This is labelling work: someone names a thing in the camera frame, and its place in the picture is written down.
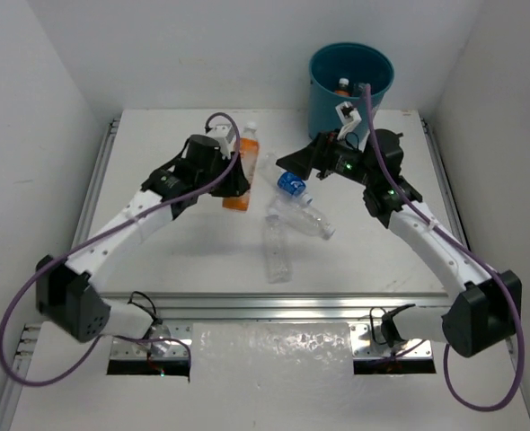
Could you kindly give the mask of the clear bottle diagonal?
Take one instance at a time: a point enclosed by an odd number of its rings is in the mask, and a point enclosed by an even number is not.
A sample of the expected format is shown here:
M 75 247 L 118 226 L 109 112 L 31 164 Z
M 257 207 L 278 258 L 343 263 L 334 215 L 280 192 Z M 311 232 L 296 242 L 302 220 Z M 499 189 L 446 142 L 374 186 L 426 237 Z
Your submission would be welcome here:
M 295 198 L 276 196 L 269 203 L 268 214 L 277 216 L 282 222 L 306 236 L 328 241 L 335 233 L 335 228 L 322 212 L 310 205 L 301 204 Z

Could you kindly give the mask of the clear bottle front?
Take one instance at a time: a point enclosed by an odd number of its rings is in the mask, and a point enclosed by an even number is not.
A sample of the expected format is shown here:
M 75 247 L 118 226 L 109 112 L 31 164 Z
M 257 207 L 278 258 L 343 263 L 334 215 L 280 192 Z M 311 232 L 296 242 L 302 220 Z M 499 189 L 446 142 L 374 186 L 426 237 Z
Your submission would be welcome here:
M 277 215 L 267 215 L 262 231 L 266 278 L 270 284 L 287 283 L 292 277 L 287 231 Z

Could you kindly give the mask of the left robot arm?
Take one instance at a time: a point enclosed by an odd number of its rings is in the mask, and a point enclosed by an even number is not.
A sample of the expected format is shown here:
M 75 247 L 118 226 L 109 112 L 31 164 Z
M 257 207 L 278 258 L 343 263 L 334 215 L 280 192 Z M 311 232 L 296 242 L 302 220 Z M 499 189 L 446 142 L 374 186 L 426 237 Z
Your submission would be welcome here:
M 241 139 L 192 135 L 169 162 L 154 169 L 133 198 L 103 228 L 62 258 L 46 256 L 37 269 L 38 311 L 81 343 L 107 331 L 141 339 L 154 317 L 100 296 L 116 265 L 148 237 L 175 221 L 203 194 L 239 197 L 249 188 Z

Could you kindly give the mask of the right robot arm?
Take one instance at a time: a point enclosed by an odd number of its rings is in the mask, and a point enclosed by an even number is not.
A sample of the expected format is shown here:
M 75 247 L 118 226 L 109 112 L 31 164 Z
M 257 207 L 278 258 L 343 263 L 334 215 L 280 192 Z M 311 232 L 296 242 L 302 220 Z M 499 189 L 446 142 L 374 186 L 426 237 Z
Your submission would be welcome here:
M 316 172 L 319 179 L 337 174 L 363 185 L 368 213 L 411 247 L 451 298 L 451 305 L 439 310 L 410 303 L 386 312 L 380 324 L 384 343 L 395 348 L 427 339 L 471 357 L 510 337 L 522 341 L 520 279 L 510 270 L 497 273 L 477 262 L 439 223 L 401 175 L 399 134 L 379 129 L 375 138 L 375 144 L 356 149 L 337 132 L 322 132 L 276 164 L 302 180 Z

